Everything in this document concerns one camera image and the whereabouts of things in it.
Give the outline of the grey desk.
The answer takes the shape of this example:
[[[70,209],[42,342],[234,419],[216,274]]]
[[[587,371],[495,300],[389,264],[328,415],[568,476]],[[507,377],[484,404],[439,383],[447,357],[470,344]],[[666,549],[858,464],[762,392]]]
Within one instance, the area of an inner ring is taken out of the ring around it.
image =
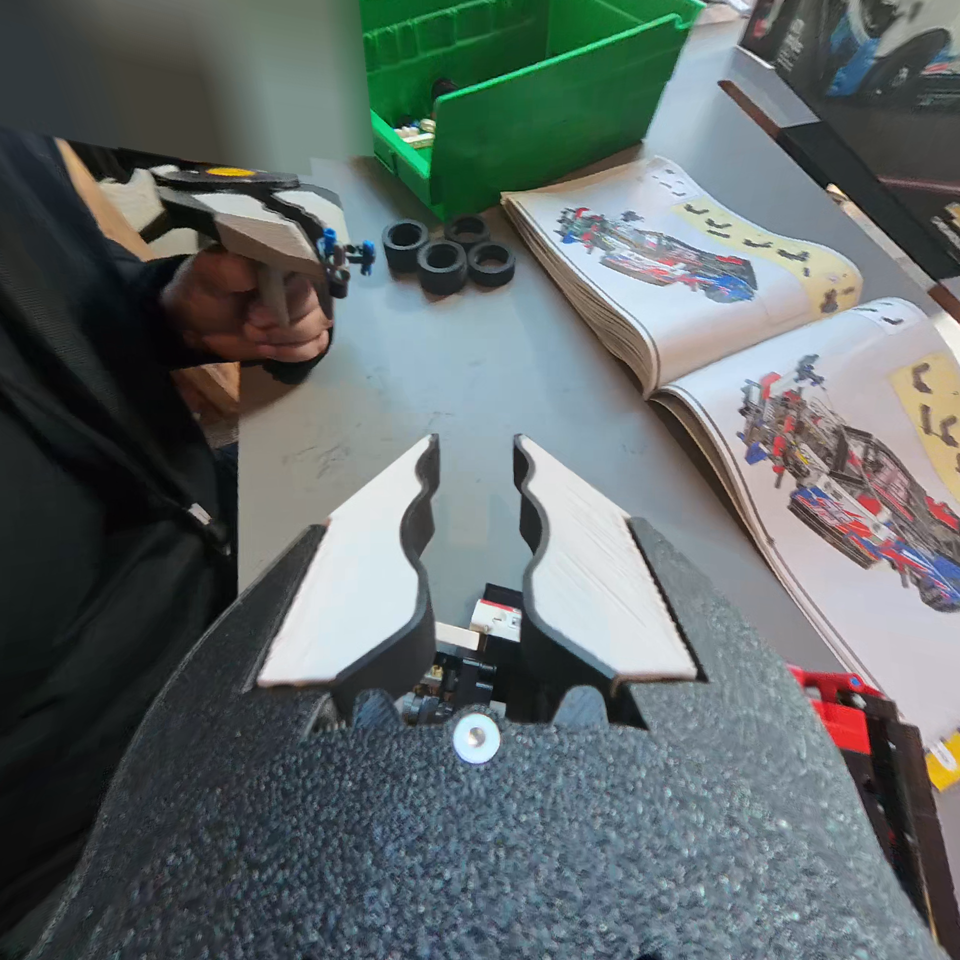
[[[712,196],[779,234],[817,241],[860,269],[864,296],[896,296],[933,317],[958,352],[958,324],[719,86],[732,80],[777,123],[812,116],[737,45],[745,22],[691,31],[644,145]],[[241,374],[240,589],[310,522],[323,520],[414,442],[440,439],[436,523],[423,562],[438,620],[465,626],[487,582],[516,588],[530,551],[519,532],[515,434],[631,516],[648,520],[738,607],[787,663],[842,669],[779,583],[682,426],[642,399],[500,208],[494,238],[515,253],[503,288],[467,284],[433,299],[379,263],[337,304],[334,345],[290,388]]]

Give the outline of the pile of loose bricks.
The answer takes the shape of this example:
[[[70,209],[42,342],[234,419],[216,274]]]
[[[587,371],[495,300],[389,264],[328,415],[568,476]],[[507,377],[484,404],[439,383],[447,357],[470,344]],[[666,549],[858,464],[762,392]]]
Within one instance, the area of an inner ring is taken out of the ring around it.
[[[436,139],[437,102],[444,96],[457,92],[459,85],[451,78],[435,79],[429,88],[429,111],[423,117],[403,115],[393,127],[394,134],[414,150],[430,149]]]

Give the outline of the green storage bin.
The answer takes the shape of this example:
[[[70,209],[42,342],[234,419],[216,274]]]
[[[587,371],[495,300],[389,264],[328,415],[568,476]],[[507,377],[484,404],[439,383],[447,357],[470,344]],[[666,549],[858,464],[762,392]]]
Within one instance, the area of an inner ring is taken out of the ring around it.
[[[361,1],[373,152],[441,219],[545,186],[645,138],[694,1]],[[450,78],[436,139],[395,135]]]

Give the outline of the person's left forearm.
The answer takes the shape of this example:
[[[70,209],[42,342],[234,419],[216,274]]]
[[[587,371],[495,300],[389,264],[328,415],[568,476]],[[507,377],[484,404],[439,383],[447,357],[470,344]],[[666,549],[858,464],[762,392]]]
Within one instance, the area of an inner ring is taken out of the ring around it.
[[[163,294],[187,254],[141,260],[113,239],[103,236],[100,263],[119,290],[124,308],[124,336],[136,344],[151,366],[169,373],[206,363],[210,356],[186,342],[163,304]]]

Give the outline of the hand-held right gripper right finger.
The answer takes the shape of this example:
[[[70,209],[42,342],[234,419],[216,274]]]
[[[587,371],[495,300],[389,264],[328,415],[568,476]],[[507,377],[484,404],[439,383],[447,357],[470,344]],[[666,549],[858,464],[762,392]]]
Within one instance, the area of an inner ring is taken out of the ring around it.
[[[546,687],[606,698],[635,683],[700,679],[630,515],[524,434],[512,441],[522,574],[520,649]]]

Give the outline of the black car set box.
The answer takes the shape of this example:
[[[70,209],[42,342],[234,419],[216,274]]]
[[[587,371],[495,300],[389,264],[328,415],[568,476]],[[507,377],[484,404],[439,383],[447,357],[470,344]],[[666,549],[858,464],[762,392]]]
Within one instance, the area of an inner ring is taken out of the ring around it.
[[[957,280],[959,3],[754,2],[739,46],[891,197],[895,242]]]

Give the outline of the black brick assembly blue pins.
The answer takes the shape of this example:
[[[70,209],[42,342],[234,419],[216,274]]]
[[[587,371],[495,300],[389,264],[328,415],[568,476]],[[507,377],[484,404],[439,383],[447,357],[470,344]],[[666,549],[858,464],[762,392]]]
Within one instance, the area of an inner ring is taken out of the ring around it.
[[[325,270],[327,289],[335,300],[344,300],[349,295],[354,268],[362,278],[373,274],[377,247],[371,241],[349,243],[333,227],[323,226],[316,247]]]

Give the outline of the person's left hand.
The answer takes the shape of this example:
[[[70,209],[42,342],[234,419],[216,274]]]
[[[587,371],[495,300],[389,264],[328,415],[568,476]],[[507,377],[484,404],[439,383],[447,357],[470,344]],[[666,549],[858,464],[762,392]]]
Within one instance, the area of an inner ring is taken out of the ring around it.
[[[283,277],[288,321],[261,294],[257,263],[222,246],[184,261],[164,288],[162,305],[183,341],[228,362],[309,363],[330,348],[333,321],[310,278]]]

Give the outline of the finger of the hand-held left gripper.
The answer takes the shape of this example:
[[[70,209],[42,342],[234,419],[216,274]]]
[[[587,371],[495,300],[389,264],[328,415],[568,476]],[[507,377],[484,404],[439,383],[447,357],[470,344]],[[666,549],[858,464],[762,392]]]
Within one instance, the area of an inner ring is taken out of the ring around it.
[[[334,241],[347,244],[347,224],[337,195],[316,186],[275,190],[271,193],[271,208],[297,224],[310,243],[325,248],[327,231],[335,234]]]
[[[326,279],[327,269],[304,231],[294,222],[217,216],[220,244],[230,253],[283,273]]]

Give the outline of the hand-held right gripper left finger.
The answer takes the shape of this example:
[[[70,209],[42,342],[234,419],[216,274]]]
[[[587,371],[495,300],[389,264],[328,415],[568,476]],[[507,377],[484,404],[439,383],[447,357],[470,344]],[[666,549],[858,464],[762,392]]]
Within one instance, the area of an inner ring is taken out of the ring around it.
[[[402,698],[421,681],[436,654],[423,554],[440,473],[439,436],[427,434],[330,513],[258,688]]]

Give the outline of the yellow plastic item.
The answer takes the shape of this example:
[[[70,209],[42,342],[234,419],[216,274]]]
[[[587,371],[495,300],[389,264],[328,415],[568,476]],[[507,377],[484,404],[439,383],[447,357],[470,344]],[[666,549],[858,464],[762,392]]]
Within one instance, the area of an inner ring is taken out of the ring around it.
[[[944,793],[959,785],[959,729],[932,742],[925,754],[930,784]]]

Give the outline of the toy brick race car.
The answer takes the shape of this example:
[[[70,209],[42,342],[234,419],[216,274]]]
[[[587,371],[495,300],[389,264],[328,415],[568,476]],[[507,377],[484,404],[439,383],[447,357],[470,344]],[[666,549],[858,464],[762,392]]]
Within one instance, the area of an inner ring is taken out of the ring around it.
[[[520,707],[529,687],[520,657],[522,613],[519,591],[488,582],[467,628],[438,622],[433,665],[397,702],[403,721],[440,723],[470,704],[500,716]],[[842,755],[898,882],[939,946],[958,958],[954,880],[918,735],[857,674],[788,669]]]

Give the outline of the open instruction booklet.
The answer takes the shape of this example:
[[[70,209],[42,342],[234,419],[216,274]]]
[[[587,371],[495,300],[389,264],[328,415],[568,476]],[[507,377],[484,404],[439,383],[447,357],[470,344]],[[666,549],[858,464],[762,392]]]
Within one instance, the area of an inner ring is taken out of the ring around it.
[[[643,395],[682,423],[837,659],[930,744],[958,730],[958,360],[833,249],[659,156],[501,194]]]

